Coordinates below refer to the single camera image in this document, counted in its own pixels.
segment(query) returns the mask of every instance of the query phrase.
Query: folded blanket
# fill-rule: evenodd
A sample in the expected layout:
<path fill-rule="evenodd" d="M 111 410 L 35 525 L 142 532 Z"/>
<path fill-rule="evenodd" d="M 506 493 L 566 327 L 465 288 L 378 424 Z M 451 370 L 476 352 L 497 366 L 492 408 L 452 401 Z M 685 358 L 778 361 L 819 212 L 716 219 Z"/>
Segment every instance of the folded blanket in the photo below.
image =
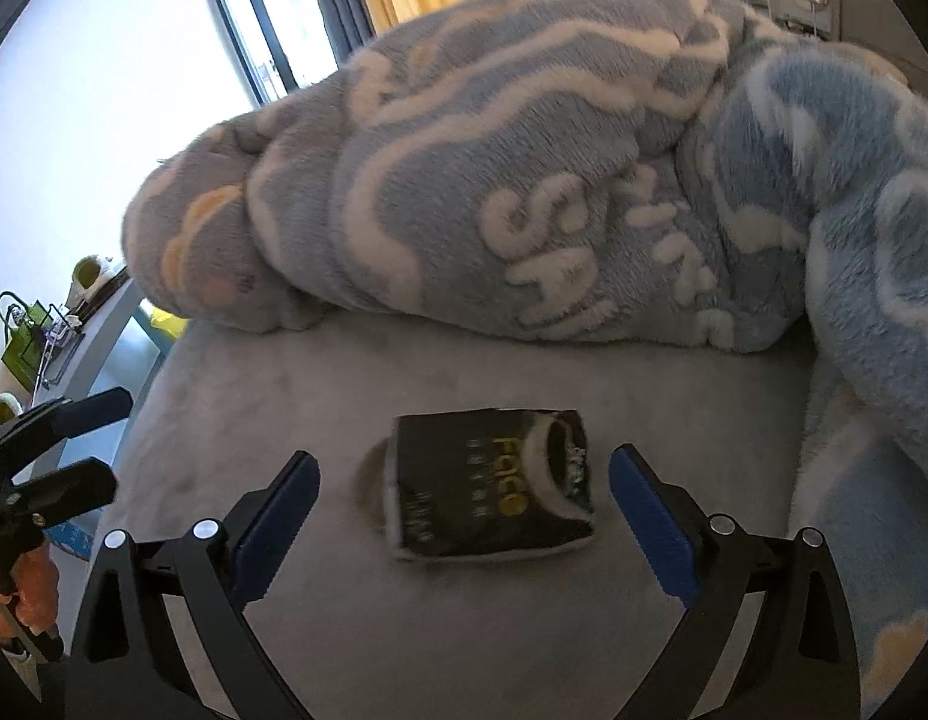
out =
<path fill-rule="evenodd" d="M 928 484 L 928 105 L 744 4 L 474 0 L 407 23 L 157 170 L 124 247 L 161 308 L 250 330 L 336 305 L 752 351 L 806 311 Z"/>

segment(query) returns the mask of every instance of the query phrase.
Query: hand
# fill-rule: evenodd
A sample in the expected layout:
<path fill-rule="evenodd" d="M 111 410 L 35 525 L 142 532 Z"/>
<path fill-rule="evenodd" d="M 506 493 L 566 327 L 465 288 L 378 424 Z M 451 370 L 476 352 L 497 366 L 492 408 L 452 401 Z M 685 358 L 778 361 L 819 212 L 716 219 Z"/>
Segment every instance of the hand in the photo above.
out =
<path fill-rule="evenodd" d="M 11 579 L 17 585 L 19 603 L 17 619 L 35 634 L 46 631 L 57 620 L 57 566 L 50 559 L 50 543 L 17 558 L 11 570 Z M 11 596 L 0 593 L 0 607 L 11 603 Z M 6 644 L 14 638 L 14 630 L 0 610 L 0 642 Z"/>

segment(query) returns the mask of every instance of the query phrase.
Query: white wall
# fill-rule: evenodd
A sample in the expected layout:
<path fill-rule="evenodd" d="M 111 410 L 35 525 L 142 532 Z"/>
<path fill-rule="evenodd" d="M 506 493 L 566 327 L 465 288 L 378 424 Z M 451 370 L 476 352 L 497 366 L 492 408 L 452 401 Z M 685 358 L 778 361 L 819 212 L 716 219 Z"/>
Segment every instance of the white wall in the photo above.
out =
<path fill-rule="evenodd" d="M 251 105 L 207 0 L 31 1 L 0 47 L 0 290 L 62 301 L 155 161 Z"/>

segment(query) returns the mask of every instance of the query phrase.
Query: gray mattress surface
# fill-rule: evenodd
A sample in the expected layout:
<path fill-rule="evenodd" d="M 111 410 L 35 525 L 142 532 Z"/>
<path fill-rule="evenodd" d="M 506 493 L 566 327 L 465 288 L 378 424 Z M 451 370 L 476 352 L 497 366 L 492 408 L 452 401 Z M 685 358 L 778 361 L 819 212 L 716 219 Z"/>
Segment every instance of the gray mattress surface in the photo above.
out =
<path fill-rule="evenodd" d="M 611 450 L 632 442 L 705 512 L 782 535 L 812 362 L 802 327 L 768 352 L 737 356 L 535 346 L 346 312 L 265 336 L 195 323 L 134 425 L 98 533 L 179 536 L 306 449 L 321 466 L 320 498 L 247 617 L 317 720 L 608 718 L 681 613 L 608 495 Z M 490 406 L 581 412 L 597 536 L 576 552 L 505 565 L 398 562 L 375 511 L 374 447 L 402 413 Z M 227 710 L 182 604 L 171 610 L 198 688 Z M 703 706 L 726 690 L 744 643 L 732 640 Z"/>

